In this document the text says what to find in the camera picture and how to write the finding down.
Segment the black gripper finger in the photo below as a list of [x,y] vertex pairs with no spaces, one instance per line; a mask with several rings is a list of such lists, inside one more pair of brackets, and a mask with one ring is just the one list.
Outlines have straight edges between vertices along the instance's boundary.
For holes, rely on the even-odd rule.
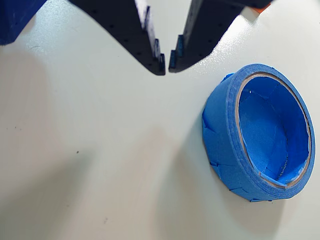
[[170,53],[168,70],[182,72],[211,54],[245,7],[263,9],[270,0],[193,0],[183,34]]
[[72,0],[92,17],[140,64],[164,76],[165,55],[155,36],[151,7],[145,0]]

